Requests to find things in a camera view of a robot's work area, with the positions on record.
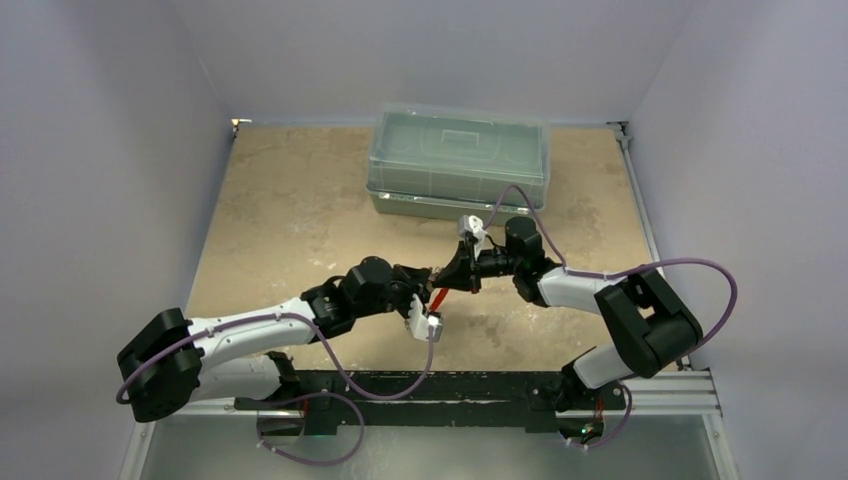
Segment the red handled metal key tool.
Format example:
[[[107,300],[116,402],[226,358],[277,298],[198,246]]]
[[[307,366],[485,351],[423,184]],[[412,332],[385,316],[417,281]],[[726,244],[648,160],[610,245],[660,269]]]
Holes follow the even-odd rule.
[[[442,304],[443,304],[443,302],[444,302],[445,298],[446,298],[446,297],[447,297],[447,295],[449,294],[449,292],[450,292],[450,289],[449,289],[449,288],[441,288],[441,289],[439,289],[439,290],[438,290],[438,292],[437,292],[437,293],[434,295],[434,297],[431,299],[431,302],[430,302],[430,304],[429,304],[428,311],[429,311],[430,313],[438,312],[438,311],[440,310],[440,307],[442,306]]]

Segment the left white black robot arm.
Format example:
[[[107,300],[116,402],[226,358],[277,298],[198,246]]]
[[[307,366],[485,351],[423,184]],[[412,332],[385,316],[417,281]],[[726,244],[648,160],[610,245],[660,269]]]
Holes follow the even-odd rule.
[[[139,423],[161,420],[189,403],[222,396],[222,368],[275,347],[326,344],[357,320],[398,313],[412,336],[434,345],[443,328],[430,312],[428,269],[367,257],[299,296],[258,310],[188,318],[156,314],[118,353],[123,383],[115,394]]]

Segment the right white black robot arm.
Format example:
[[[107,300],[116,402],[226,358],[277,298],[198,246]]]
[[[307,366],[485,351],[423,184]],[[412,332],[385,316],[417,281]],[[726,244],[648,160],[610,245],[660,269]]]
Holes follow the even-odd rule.
[[[569,270],[546,255],[536,222],[513,217],[505,241],[485,247],[482,221],[464,216],[451,261],[431,276],[437,289],[476,293],[483,280],[510,277],[518,295],[539,307],[570,308],[599,315],[610,343],[567,365],[561,381],[564,399],[584,407],[601,387],[627,377],[651,378],[703,338],[699,321],[654,268],[618,279]]]

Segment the clear lidded grey storage box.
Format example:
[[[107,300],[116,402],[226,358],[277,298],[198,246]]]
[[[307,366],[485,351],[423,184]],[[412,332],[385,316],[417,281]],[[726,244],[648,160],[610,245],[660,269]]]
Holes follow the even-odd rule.
[[[496,223],[541,212],[551,180],[550,125],[467,108],[387,103],[375,123],[365,189],[380,213]]]

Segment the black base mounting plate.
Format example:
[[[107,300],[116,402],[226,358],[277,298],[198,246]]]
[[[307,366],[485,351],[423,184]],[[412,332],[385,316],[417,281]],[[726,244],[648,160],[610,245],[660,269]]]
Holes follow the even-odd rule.
[[[334,435],[342,426],[519,428],[593,438],[628,406],[617,384],[586,390],[560,371],[431,372],[399,400],[368,399],[334,370],[286,374],[268,398],[236,398],[272,436]]]

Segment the aluminium frame rail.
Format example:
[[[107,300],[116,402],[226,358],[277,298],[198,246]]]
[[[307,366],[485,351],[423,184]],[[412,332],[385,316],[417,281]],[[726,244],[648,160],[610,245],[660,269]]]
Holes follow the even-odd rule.
[[[383,215],[365,189],[371,127],[237,131],[188,318],[270,307],[367,257],[445,267],[454,221]],[[550,127],[551,180],[539,220],[546,255],[569,270],[618,279],[654,259],[638,212],[620,122]],[[236,398],[268,398],[286,374],[334,370],[368,399],[399,400],[431,372],[560,371],[610,343],[602,318],[525,302],[510,277],[480,292],[450,290],[440,340],[412,337],[396,312],[361,318],[346,334],[275,347],[222,368],[222,396],[138,423],[125,479],[714,479],[720,414],[705,371],[665,367],[611,382],[628,406],[593,438],[519,428],[342,426],[334,435],[272,436]]]

